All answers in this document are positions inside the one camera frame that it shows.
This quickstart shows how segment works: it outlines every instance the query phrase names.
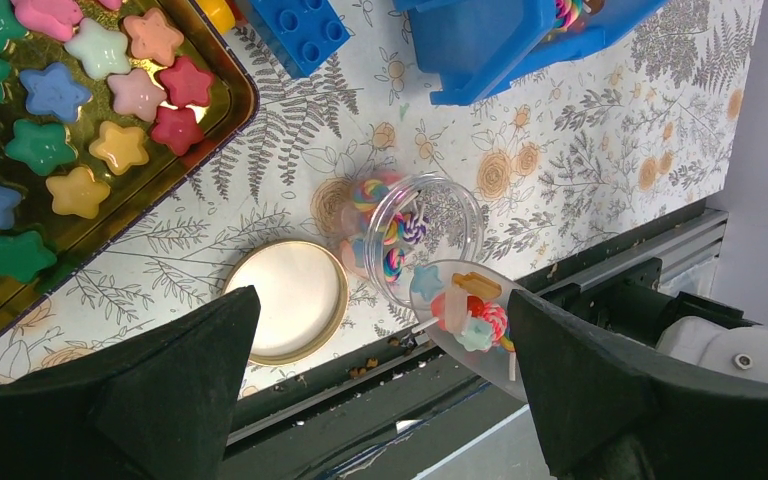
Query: jar rim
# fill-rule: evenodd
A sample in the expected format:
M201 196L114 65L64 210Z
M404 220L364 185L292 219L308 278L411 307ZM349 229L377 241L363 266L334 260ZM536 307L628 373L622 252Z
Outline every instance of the jar rim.
M402 307L411 306L410 298L397 297L390 288L390 283L387 282L383 270L386 252L382 246L382 240L393 217L404 209L415 195L430 187L446 189L463 207L464 245L460 258L450 260L475 261L484 244L484 219L481 207L472 192L463 185L434 173L408 175L390 185L389 192L375 208L369 221L369 228L364 234L364 267L376 290L382 292L389 302Z

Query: yellow star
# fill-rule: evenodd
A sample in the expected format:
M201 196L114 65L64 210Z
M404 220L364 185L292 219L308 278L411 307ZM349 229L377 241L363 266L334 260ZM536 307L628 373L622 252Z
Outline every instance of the yellow star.
M96 182L87 167L75 167L65 176L48 177L45 186L54 197L51 210L58 215L93 219L98 215L98 204L110 195L110 186Z
M134 165L148 163L145 132L140 127L123 128L105 120L98 131L98 139L90 144L90 154L104 160L114 175L122 175Z

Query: blue toy brick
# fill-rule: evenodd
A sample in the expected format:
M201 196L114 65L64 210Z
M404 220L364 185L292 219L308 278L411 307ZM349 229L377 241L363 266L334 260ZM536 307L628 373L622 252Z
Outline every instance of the blue toy brick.
M349 39L328 0L242 0L239 5L293 78L309 77Z
M555 24L555 0L396 0L408 11L417 65L437 73L435 105L470 105L555 62L577 60L624 37L667 0L610 0L581 32L540 41Z

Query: red star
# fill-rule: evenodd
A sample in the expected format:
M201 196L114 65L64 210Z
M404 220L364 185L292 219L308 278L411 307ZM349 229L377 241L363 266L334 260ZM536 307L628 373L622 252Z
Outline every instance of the red star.
M196 122L196 114L189 108L173 110L157 108L157 123L151 129L151 139L169 147L175 155L183 156L193 144L204 139L204 132Z
M169 91L169 100L176 107L210 105L213 74L196 67L190 57L178 57L175 65L162 70L157 78Z

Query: floral tablecloth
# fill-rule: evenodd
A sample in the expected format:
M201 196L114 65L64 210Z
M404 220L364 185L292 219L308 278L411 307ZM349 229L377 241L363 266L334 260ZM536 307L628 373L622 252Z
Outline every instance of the floral tablecloth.
M386 0L332 3L353 38L309 79L290 79L250 28L227 35L260 89L256 119L0 338L0 383L209 302L257 245L325 243L348 179L372 168L471 189L488 219L482 260L511 278L723 186L762 0L672 0L613 48L458 108L430 105L439 81L417 69L405 15ZM415 322L371 286L350 289L325 348L249 365L241 394Z

